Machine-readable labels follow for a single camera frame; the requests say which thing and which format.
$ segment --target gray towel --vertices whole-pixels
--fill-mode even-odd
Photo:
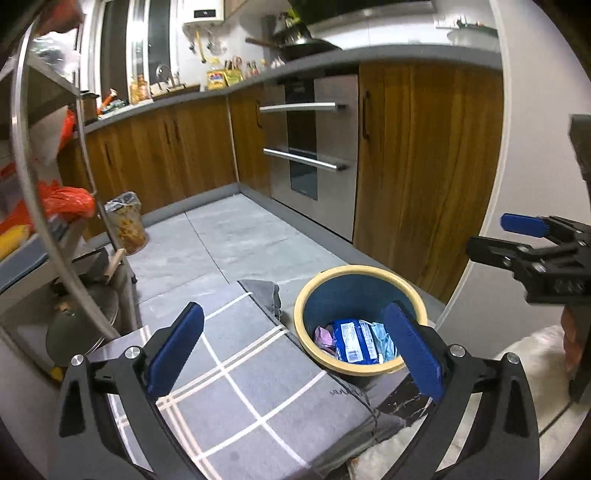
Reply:
[[[173,391],[157,405],[207,478],[324,478],[405,425],[376,409],[383,398],[370,402],[363,390],[315,364],[276,320],[278,306],[268,296],[255,301],[234,282],[199,303],[206,315],[203,335]],[[178,312],[184,307],[179,305]],[[121,337],[90,360],[143,346],[174,319]],[[395,381],[396,375],[390,377]],[[118,396],[110,395],[110,401],[131,459],[150,469]]]

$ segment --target oven door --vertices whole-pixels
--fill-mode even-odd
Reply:
[[[261,121],[271,196],[351,241],[358,155],[356,75],[267,86]]]

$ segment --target blue snack package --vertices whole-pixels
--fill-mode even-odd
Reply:
[[[358,365],[379,363],[378,350],[367,322],[355,319],[336,320],[333,327],[339,360]]]

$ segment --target gray countertop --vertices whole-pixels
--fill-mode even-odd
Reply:
[[[97,122],[88,125],[85,131],[86,133],[90,133],[98,130],[99,128],[106,127],[107,125],[114,124],[131,116],[146,113],[165,106],[175,105],[177,103],[190,102],[191,100],[199,100],[215,96],[226,96],[232,92],[250,87],[257,83],[277,80],[279,78],[299,72],[305,72],[306,70],[326,69],[368,61],[403,59],[450,61],[479,67],[488,67],[495,70],[502,69],[500,53],[470,47],[458,47],[451,45],[397,44],[352,48],[350,50],[335,50],[326,53],[320,53],[318,55],[312,55],[299,60],[294,60],[277,69],[268,69],[266,72],[263,72],[260,75],[246,79],[243,82],[221,90],[175,95],[167,99],[144,103],[134,108],[126,109],[120,113],[113,113],[111,116],[105,119],[98,120]]]

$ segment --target snack package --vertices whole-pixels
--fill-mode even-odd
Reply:
[[[350,364],[379,363],[371,328],[367,322],[348,319],[333,322],[336,352],[339,360]]]
[[[223,70],[210,70],[207,73],[208,90],[219,90],[221,88],[226,88],[227,86],[228,84],[226,83],[226,77]]]

